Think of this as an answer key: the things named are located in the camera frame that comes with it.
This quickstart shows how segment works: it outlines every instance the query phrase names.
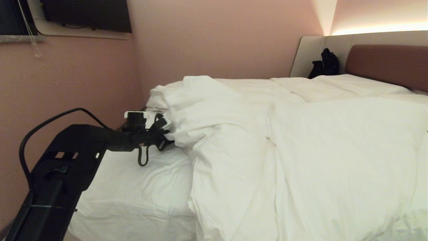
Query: black bag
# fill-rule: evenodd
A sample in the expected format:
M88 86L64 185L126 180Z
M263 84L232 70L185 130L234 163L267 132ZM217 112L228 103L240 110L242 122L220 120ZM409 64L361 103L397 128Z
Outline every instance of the black bag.
M339 59L337 56L325 48L321 54L322 61L313 61L314 67L308 78L315 78L320 75L338 75Z

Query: headboard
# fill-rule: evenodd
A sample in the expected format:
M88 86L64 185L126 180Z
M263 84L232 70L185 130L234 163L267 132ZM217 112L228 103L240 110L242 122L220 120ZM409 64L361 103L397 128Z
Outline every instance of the headboard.
M354 45L345 72L428 92L428 46Z

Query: white duvet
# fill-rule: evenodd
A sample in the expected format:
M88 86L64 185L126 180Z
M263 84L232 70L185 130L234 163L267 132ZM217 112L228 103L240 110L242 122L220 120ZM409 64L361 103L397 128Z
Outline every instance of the white duvet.
M82 241L360 241L386 230L377 237L383 240L403 226L400 217L414 196L422 200L419 207L426 202L418 194L426 105L353 93L306 103L278 83L270 85L254 92L200 76L152 90L148 107L172 120L168 138L179 148L156 153L146 171L122 156L111 182L100 171L110 173L119 158L103 160L70 231ZM162 155L172 161L163 163ZM123 166L127 171L120 171ZM119 176L123 183L116 184ZM125 183L129 189L105 194L110 185ZM115 198L136 207L129 217L135 226L127 228L128 214L106 202ZM412 210L423 214L423 208ZM415 222L416 214L408 220Z

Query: television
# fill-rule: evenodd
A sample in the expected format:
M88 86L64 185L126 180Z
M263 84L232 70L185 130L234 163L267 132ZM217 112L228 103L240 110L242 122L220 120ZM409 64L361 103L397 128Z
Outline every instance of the television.
M40 0L47 21L132 33L126 0Z

